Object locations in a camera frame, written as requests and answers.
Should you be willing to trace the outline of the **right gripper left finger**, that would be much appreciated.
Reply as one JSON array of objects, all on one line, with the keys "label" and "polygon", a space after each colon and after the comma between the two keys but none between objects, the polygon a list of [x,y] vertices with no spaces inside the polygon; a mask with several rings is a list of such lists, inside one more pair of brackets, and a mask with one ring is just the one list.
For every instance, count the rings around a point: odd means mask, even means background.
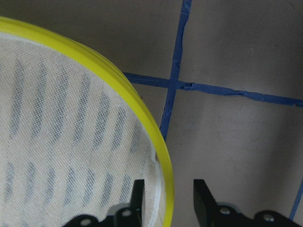
[{"label": "right gripper left finger", "polygon": [[114,214],[115,227],[142,227],[143,201],[145,183],[143,179],[135,180],[130,202],[119,208]]}]

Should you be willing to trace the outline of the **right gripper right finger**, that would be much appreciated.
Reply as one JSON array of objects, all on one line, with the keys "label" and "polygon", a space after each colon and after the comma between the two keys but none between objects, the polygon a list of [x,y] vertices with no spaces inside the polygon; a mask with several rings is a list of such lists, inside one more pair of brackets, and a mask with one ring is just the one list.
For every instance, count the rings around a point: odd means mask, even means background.
[{"label": "right gripper right finger", "polygon": [[202,179],[194,179],[194,209],[201,227],[215,227],[218,205]]}]

